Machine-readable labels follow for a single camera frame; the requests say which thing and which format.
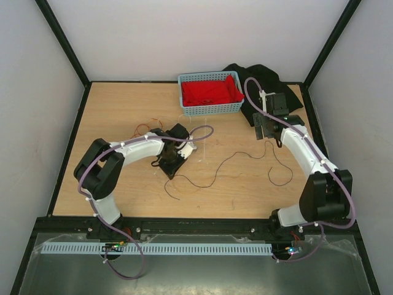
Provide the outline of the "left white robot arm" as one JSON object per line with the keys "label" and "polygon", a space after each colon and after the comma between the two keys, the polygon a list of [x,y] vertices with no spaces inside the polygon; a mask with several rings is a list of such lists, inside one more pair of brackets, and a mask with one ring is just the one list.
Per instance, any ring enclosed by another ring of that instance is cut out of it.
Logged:
{"label": "left white robot arm", "polygon": [[193,136],[181,124],[163,131],[155,128],[132,142],[109,143],[102,138],[92,142],[76,168],[74,177],[79,190],[86,193],[93,211],[103,222],[101,231],[109,238],[122,233],[122,215],[114,200],[114,189],[123,167],[147,157],[157,159],[151,165],[159,166],[169,179],[190,157],[197,147]]}

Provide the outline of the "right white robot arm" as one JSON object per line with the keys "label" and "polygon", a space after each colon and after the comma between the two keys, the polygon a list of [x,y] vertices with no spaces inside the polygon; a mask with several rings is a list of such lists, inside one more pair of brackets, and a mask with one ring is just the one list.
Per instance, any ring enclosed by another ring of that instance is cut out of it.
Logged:
{"label": "right white robot arm", "polygon": [[255,126],[263,136],[275,139],[277,147],[288,148],[306,176],[299,201],[272,212],[270,235],[282,239],[290,227],[311,224],[339,229],[339,224],[331,222],[335,218],[349,218],[345,228],[351,227],[356,219],[351,173],[340,170],[323,154],[302,118],[289,113],[284,94],[262,90],[259,96],[262,107],[253,115]]}

